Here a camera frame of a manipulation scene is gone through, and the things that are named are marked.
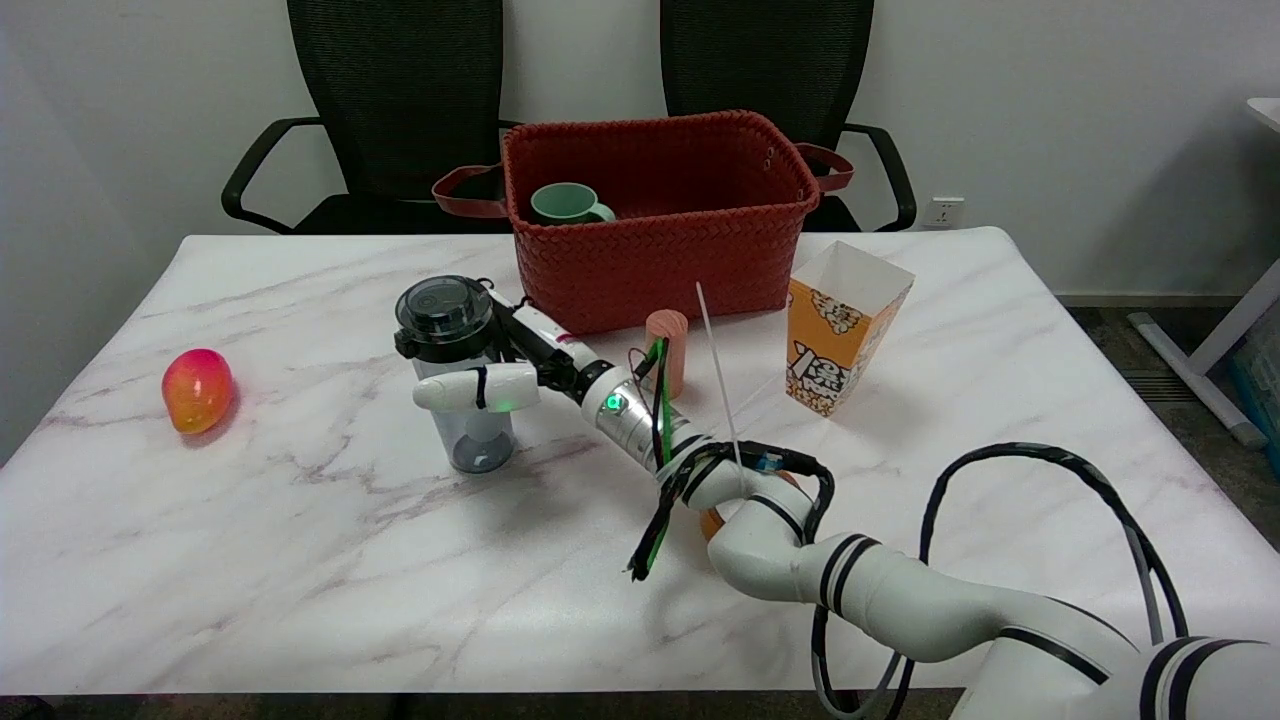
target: robotic arm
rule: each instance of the robotic arm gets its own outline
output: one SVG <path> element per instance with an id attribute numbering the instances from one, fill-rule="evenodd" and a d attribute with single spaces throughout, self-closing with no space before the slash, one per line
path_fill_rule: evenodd
<path id="1" fill-rule="evenodd" d="M 726 452 L 727 443 L 714 443 L 672 414 L 673 457 L 659 468 L 646 391 L 637 387 L 631 372 L 602 360 L 535 307 L 512 304 L 493 291 L 490 295 L 512 355 L 526 361 L 488 365 L 484 380 L 474 372 L 421 380 L 413 401 L 428 410 L 474 410 L 480 406 L 477 393 L 484 393 L 483 406 L 513 410 L 532 405 L 538 388 L 548 387 L 580 405 L 584 420 L 654 474 L 668 507 L 676 497 L 694 510 L 745 500 L 708 544 L 712 565 L 745 594 L 817 607 L 814 678 L 819 698 L 835 716 L 854 719 L 876 710 L 899 653 L 909 661 L 890 716 L 901 706 L 911 662 L 948 660 L 984 643 L 991 648 L 954 720 L 1243 720 L 1272 717 L 1280 707 L 1280 652 L 1270 646 L 1190 637 L 1158 643 L 1156 637 L 1155 647 L 1139 651 L 1103 620 L 1062 601 L 950 578 L 856 533 L 814 542 L 833 486 L 824 483 L 814 500 L 774 473 L 787 469 L 822 478 L 826 469 L 813 457 L 742 442 L 744 466 L 739 466 Z M 1009 447 L 1012 450 L 1004 454 L 1050 459 L 1052 451 L 1069 456 L 1046 446 Z M 1096 473 L 1074 456 L 1051 461 L 1064 466 L 1075 462 L 1078 474 L 1079 468 Z M 945 478 L 965 462 L 957 461 Z M 1105 489 L 1094 489 L 1105 498 L 1106 491 L 1114 495 L 1101 474 L 1097 477 Z M 941 492 L 936 496 L 941 500 Z M 1116 512 L 1123 521 L 1132 521 L 1123 503 Z M 925 527 L 931 536 L 928 515 Z M 1126 530 L 1139 573 L 1146 578 L 1146 561 L 1153 560 L 1167 593 L 1167 574 L 1155 550 L 1135 523 L 1130 527 L 1126 521 Z M 927 538 L 922 538 L 924 559 Z M 648 566 L 634 573 L 635 579 L 644 579 Z M 1176 620 L 1180 607 L 1175 594 L 1170 600 Z M 841 702 L 829 687 L 824 648 L 829 612 L 895 651 L 881 687 L 861 708 L 856 703 L 838 707 Z M 1158 632 L 1158 618 L 1153 632 Z"/>

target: mesh chair back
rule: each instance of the mesh chair back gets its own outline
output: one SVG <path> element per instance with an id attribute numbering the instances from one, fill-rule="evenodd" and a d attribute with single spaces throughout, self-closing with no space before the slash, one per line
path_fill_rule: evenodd
<path id="1" fill-rule="evenodd" d="M 836 147 L 854 104 L 872 0 L 663 0 L 672 115 L 755 110 L 794 142 Z"/>
<path id="2" fill-rule="evenodd" d="M 428 200 L 498 161 L 502 0 L 288 0 L 307 90 L 353 193 Z"/>

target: red mango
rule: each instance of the red mango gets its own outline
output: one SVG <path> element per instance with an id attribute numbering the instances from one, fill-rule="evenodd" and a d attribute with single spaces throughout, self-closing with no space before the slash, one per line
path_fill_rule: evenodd
<path id="1" fill-rule="evenodd" d="M 212 350 L 188 350 L 164 372 L 160 383 L 173 427 L 197 434 L 218 424 L 232 405 L 236 384 L 227 360 Z"/>

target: basket handle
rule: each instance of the basket handle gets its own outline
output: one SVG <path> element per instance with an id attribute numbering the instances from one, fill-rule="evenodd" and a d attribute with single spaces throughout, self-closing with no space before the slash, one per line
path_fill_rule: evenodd
<path id="1" fill-rule="evenodd" d="M 854 179 L 854 164 L 846 160 L 835 150 L 828 150 L 820 145 L 814 145 L 812 142 L 797 142 L 796 150 L 800 151 L 800 156 L 805 160 L 813 160 L 814 163 L 820 163 L 828 168 L 836 170 L 829 176 L 815 177 L 818 181 L 818 190 L 822 192 L 836 192 L 837 190 L 845 190 L 849 187 L 849 181 Z"/>
<path id="2" fill-rule="evenodd" d="M 502 168 L 497 165 L 462 165 L 453 168 L 431 186 L 431 195 L 440 205 L 440 210 L 460 218 L 476 218 L 481 220 L 495 220 L 507 217 L 507 202 L 503 200 L 477 200 L 474 197 L 453 197 L 451 195 L 462 184 L 462 181 L 483 176 Z"/>

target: mint green mug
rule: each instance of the mint green mug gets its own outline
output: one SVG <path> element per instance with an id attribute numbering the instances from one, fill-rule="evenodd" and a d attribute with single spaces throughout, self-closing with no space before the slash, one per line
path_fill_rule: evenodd
<path id="1" fill-rule="evenodd" d="M 557 182 L 539 187 L 530 199 L 534 211 L 545 225 L 572 225 L 618 218 L 600 204 L 595 191 L 576 182 Z"/>

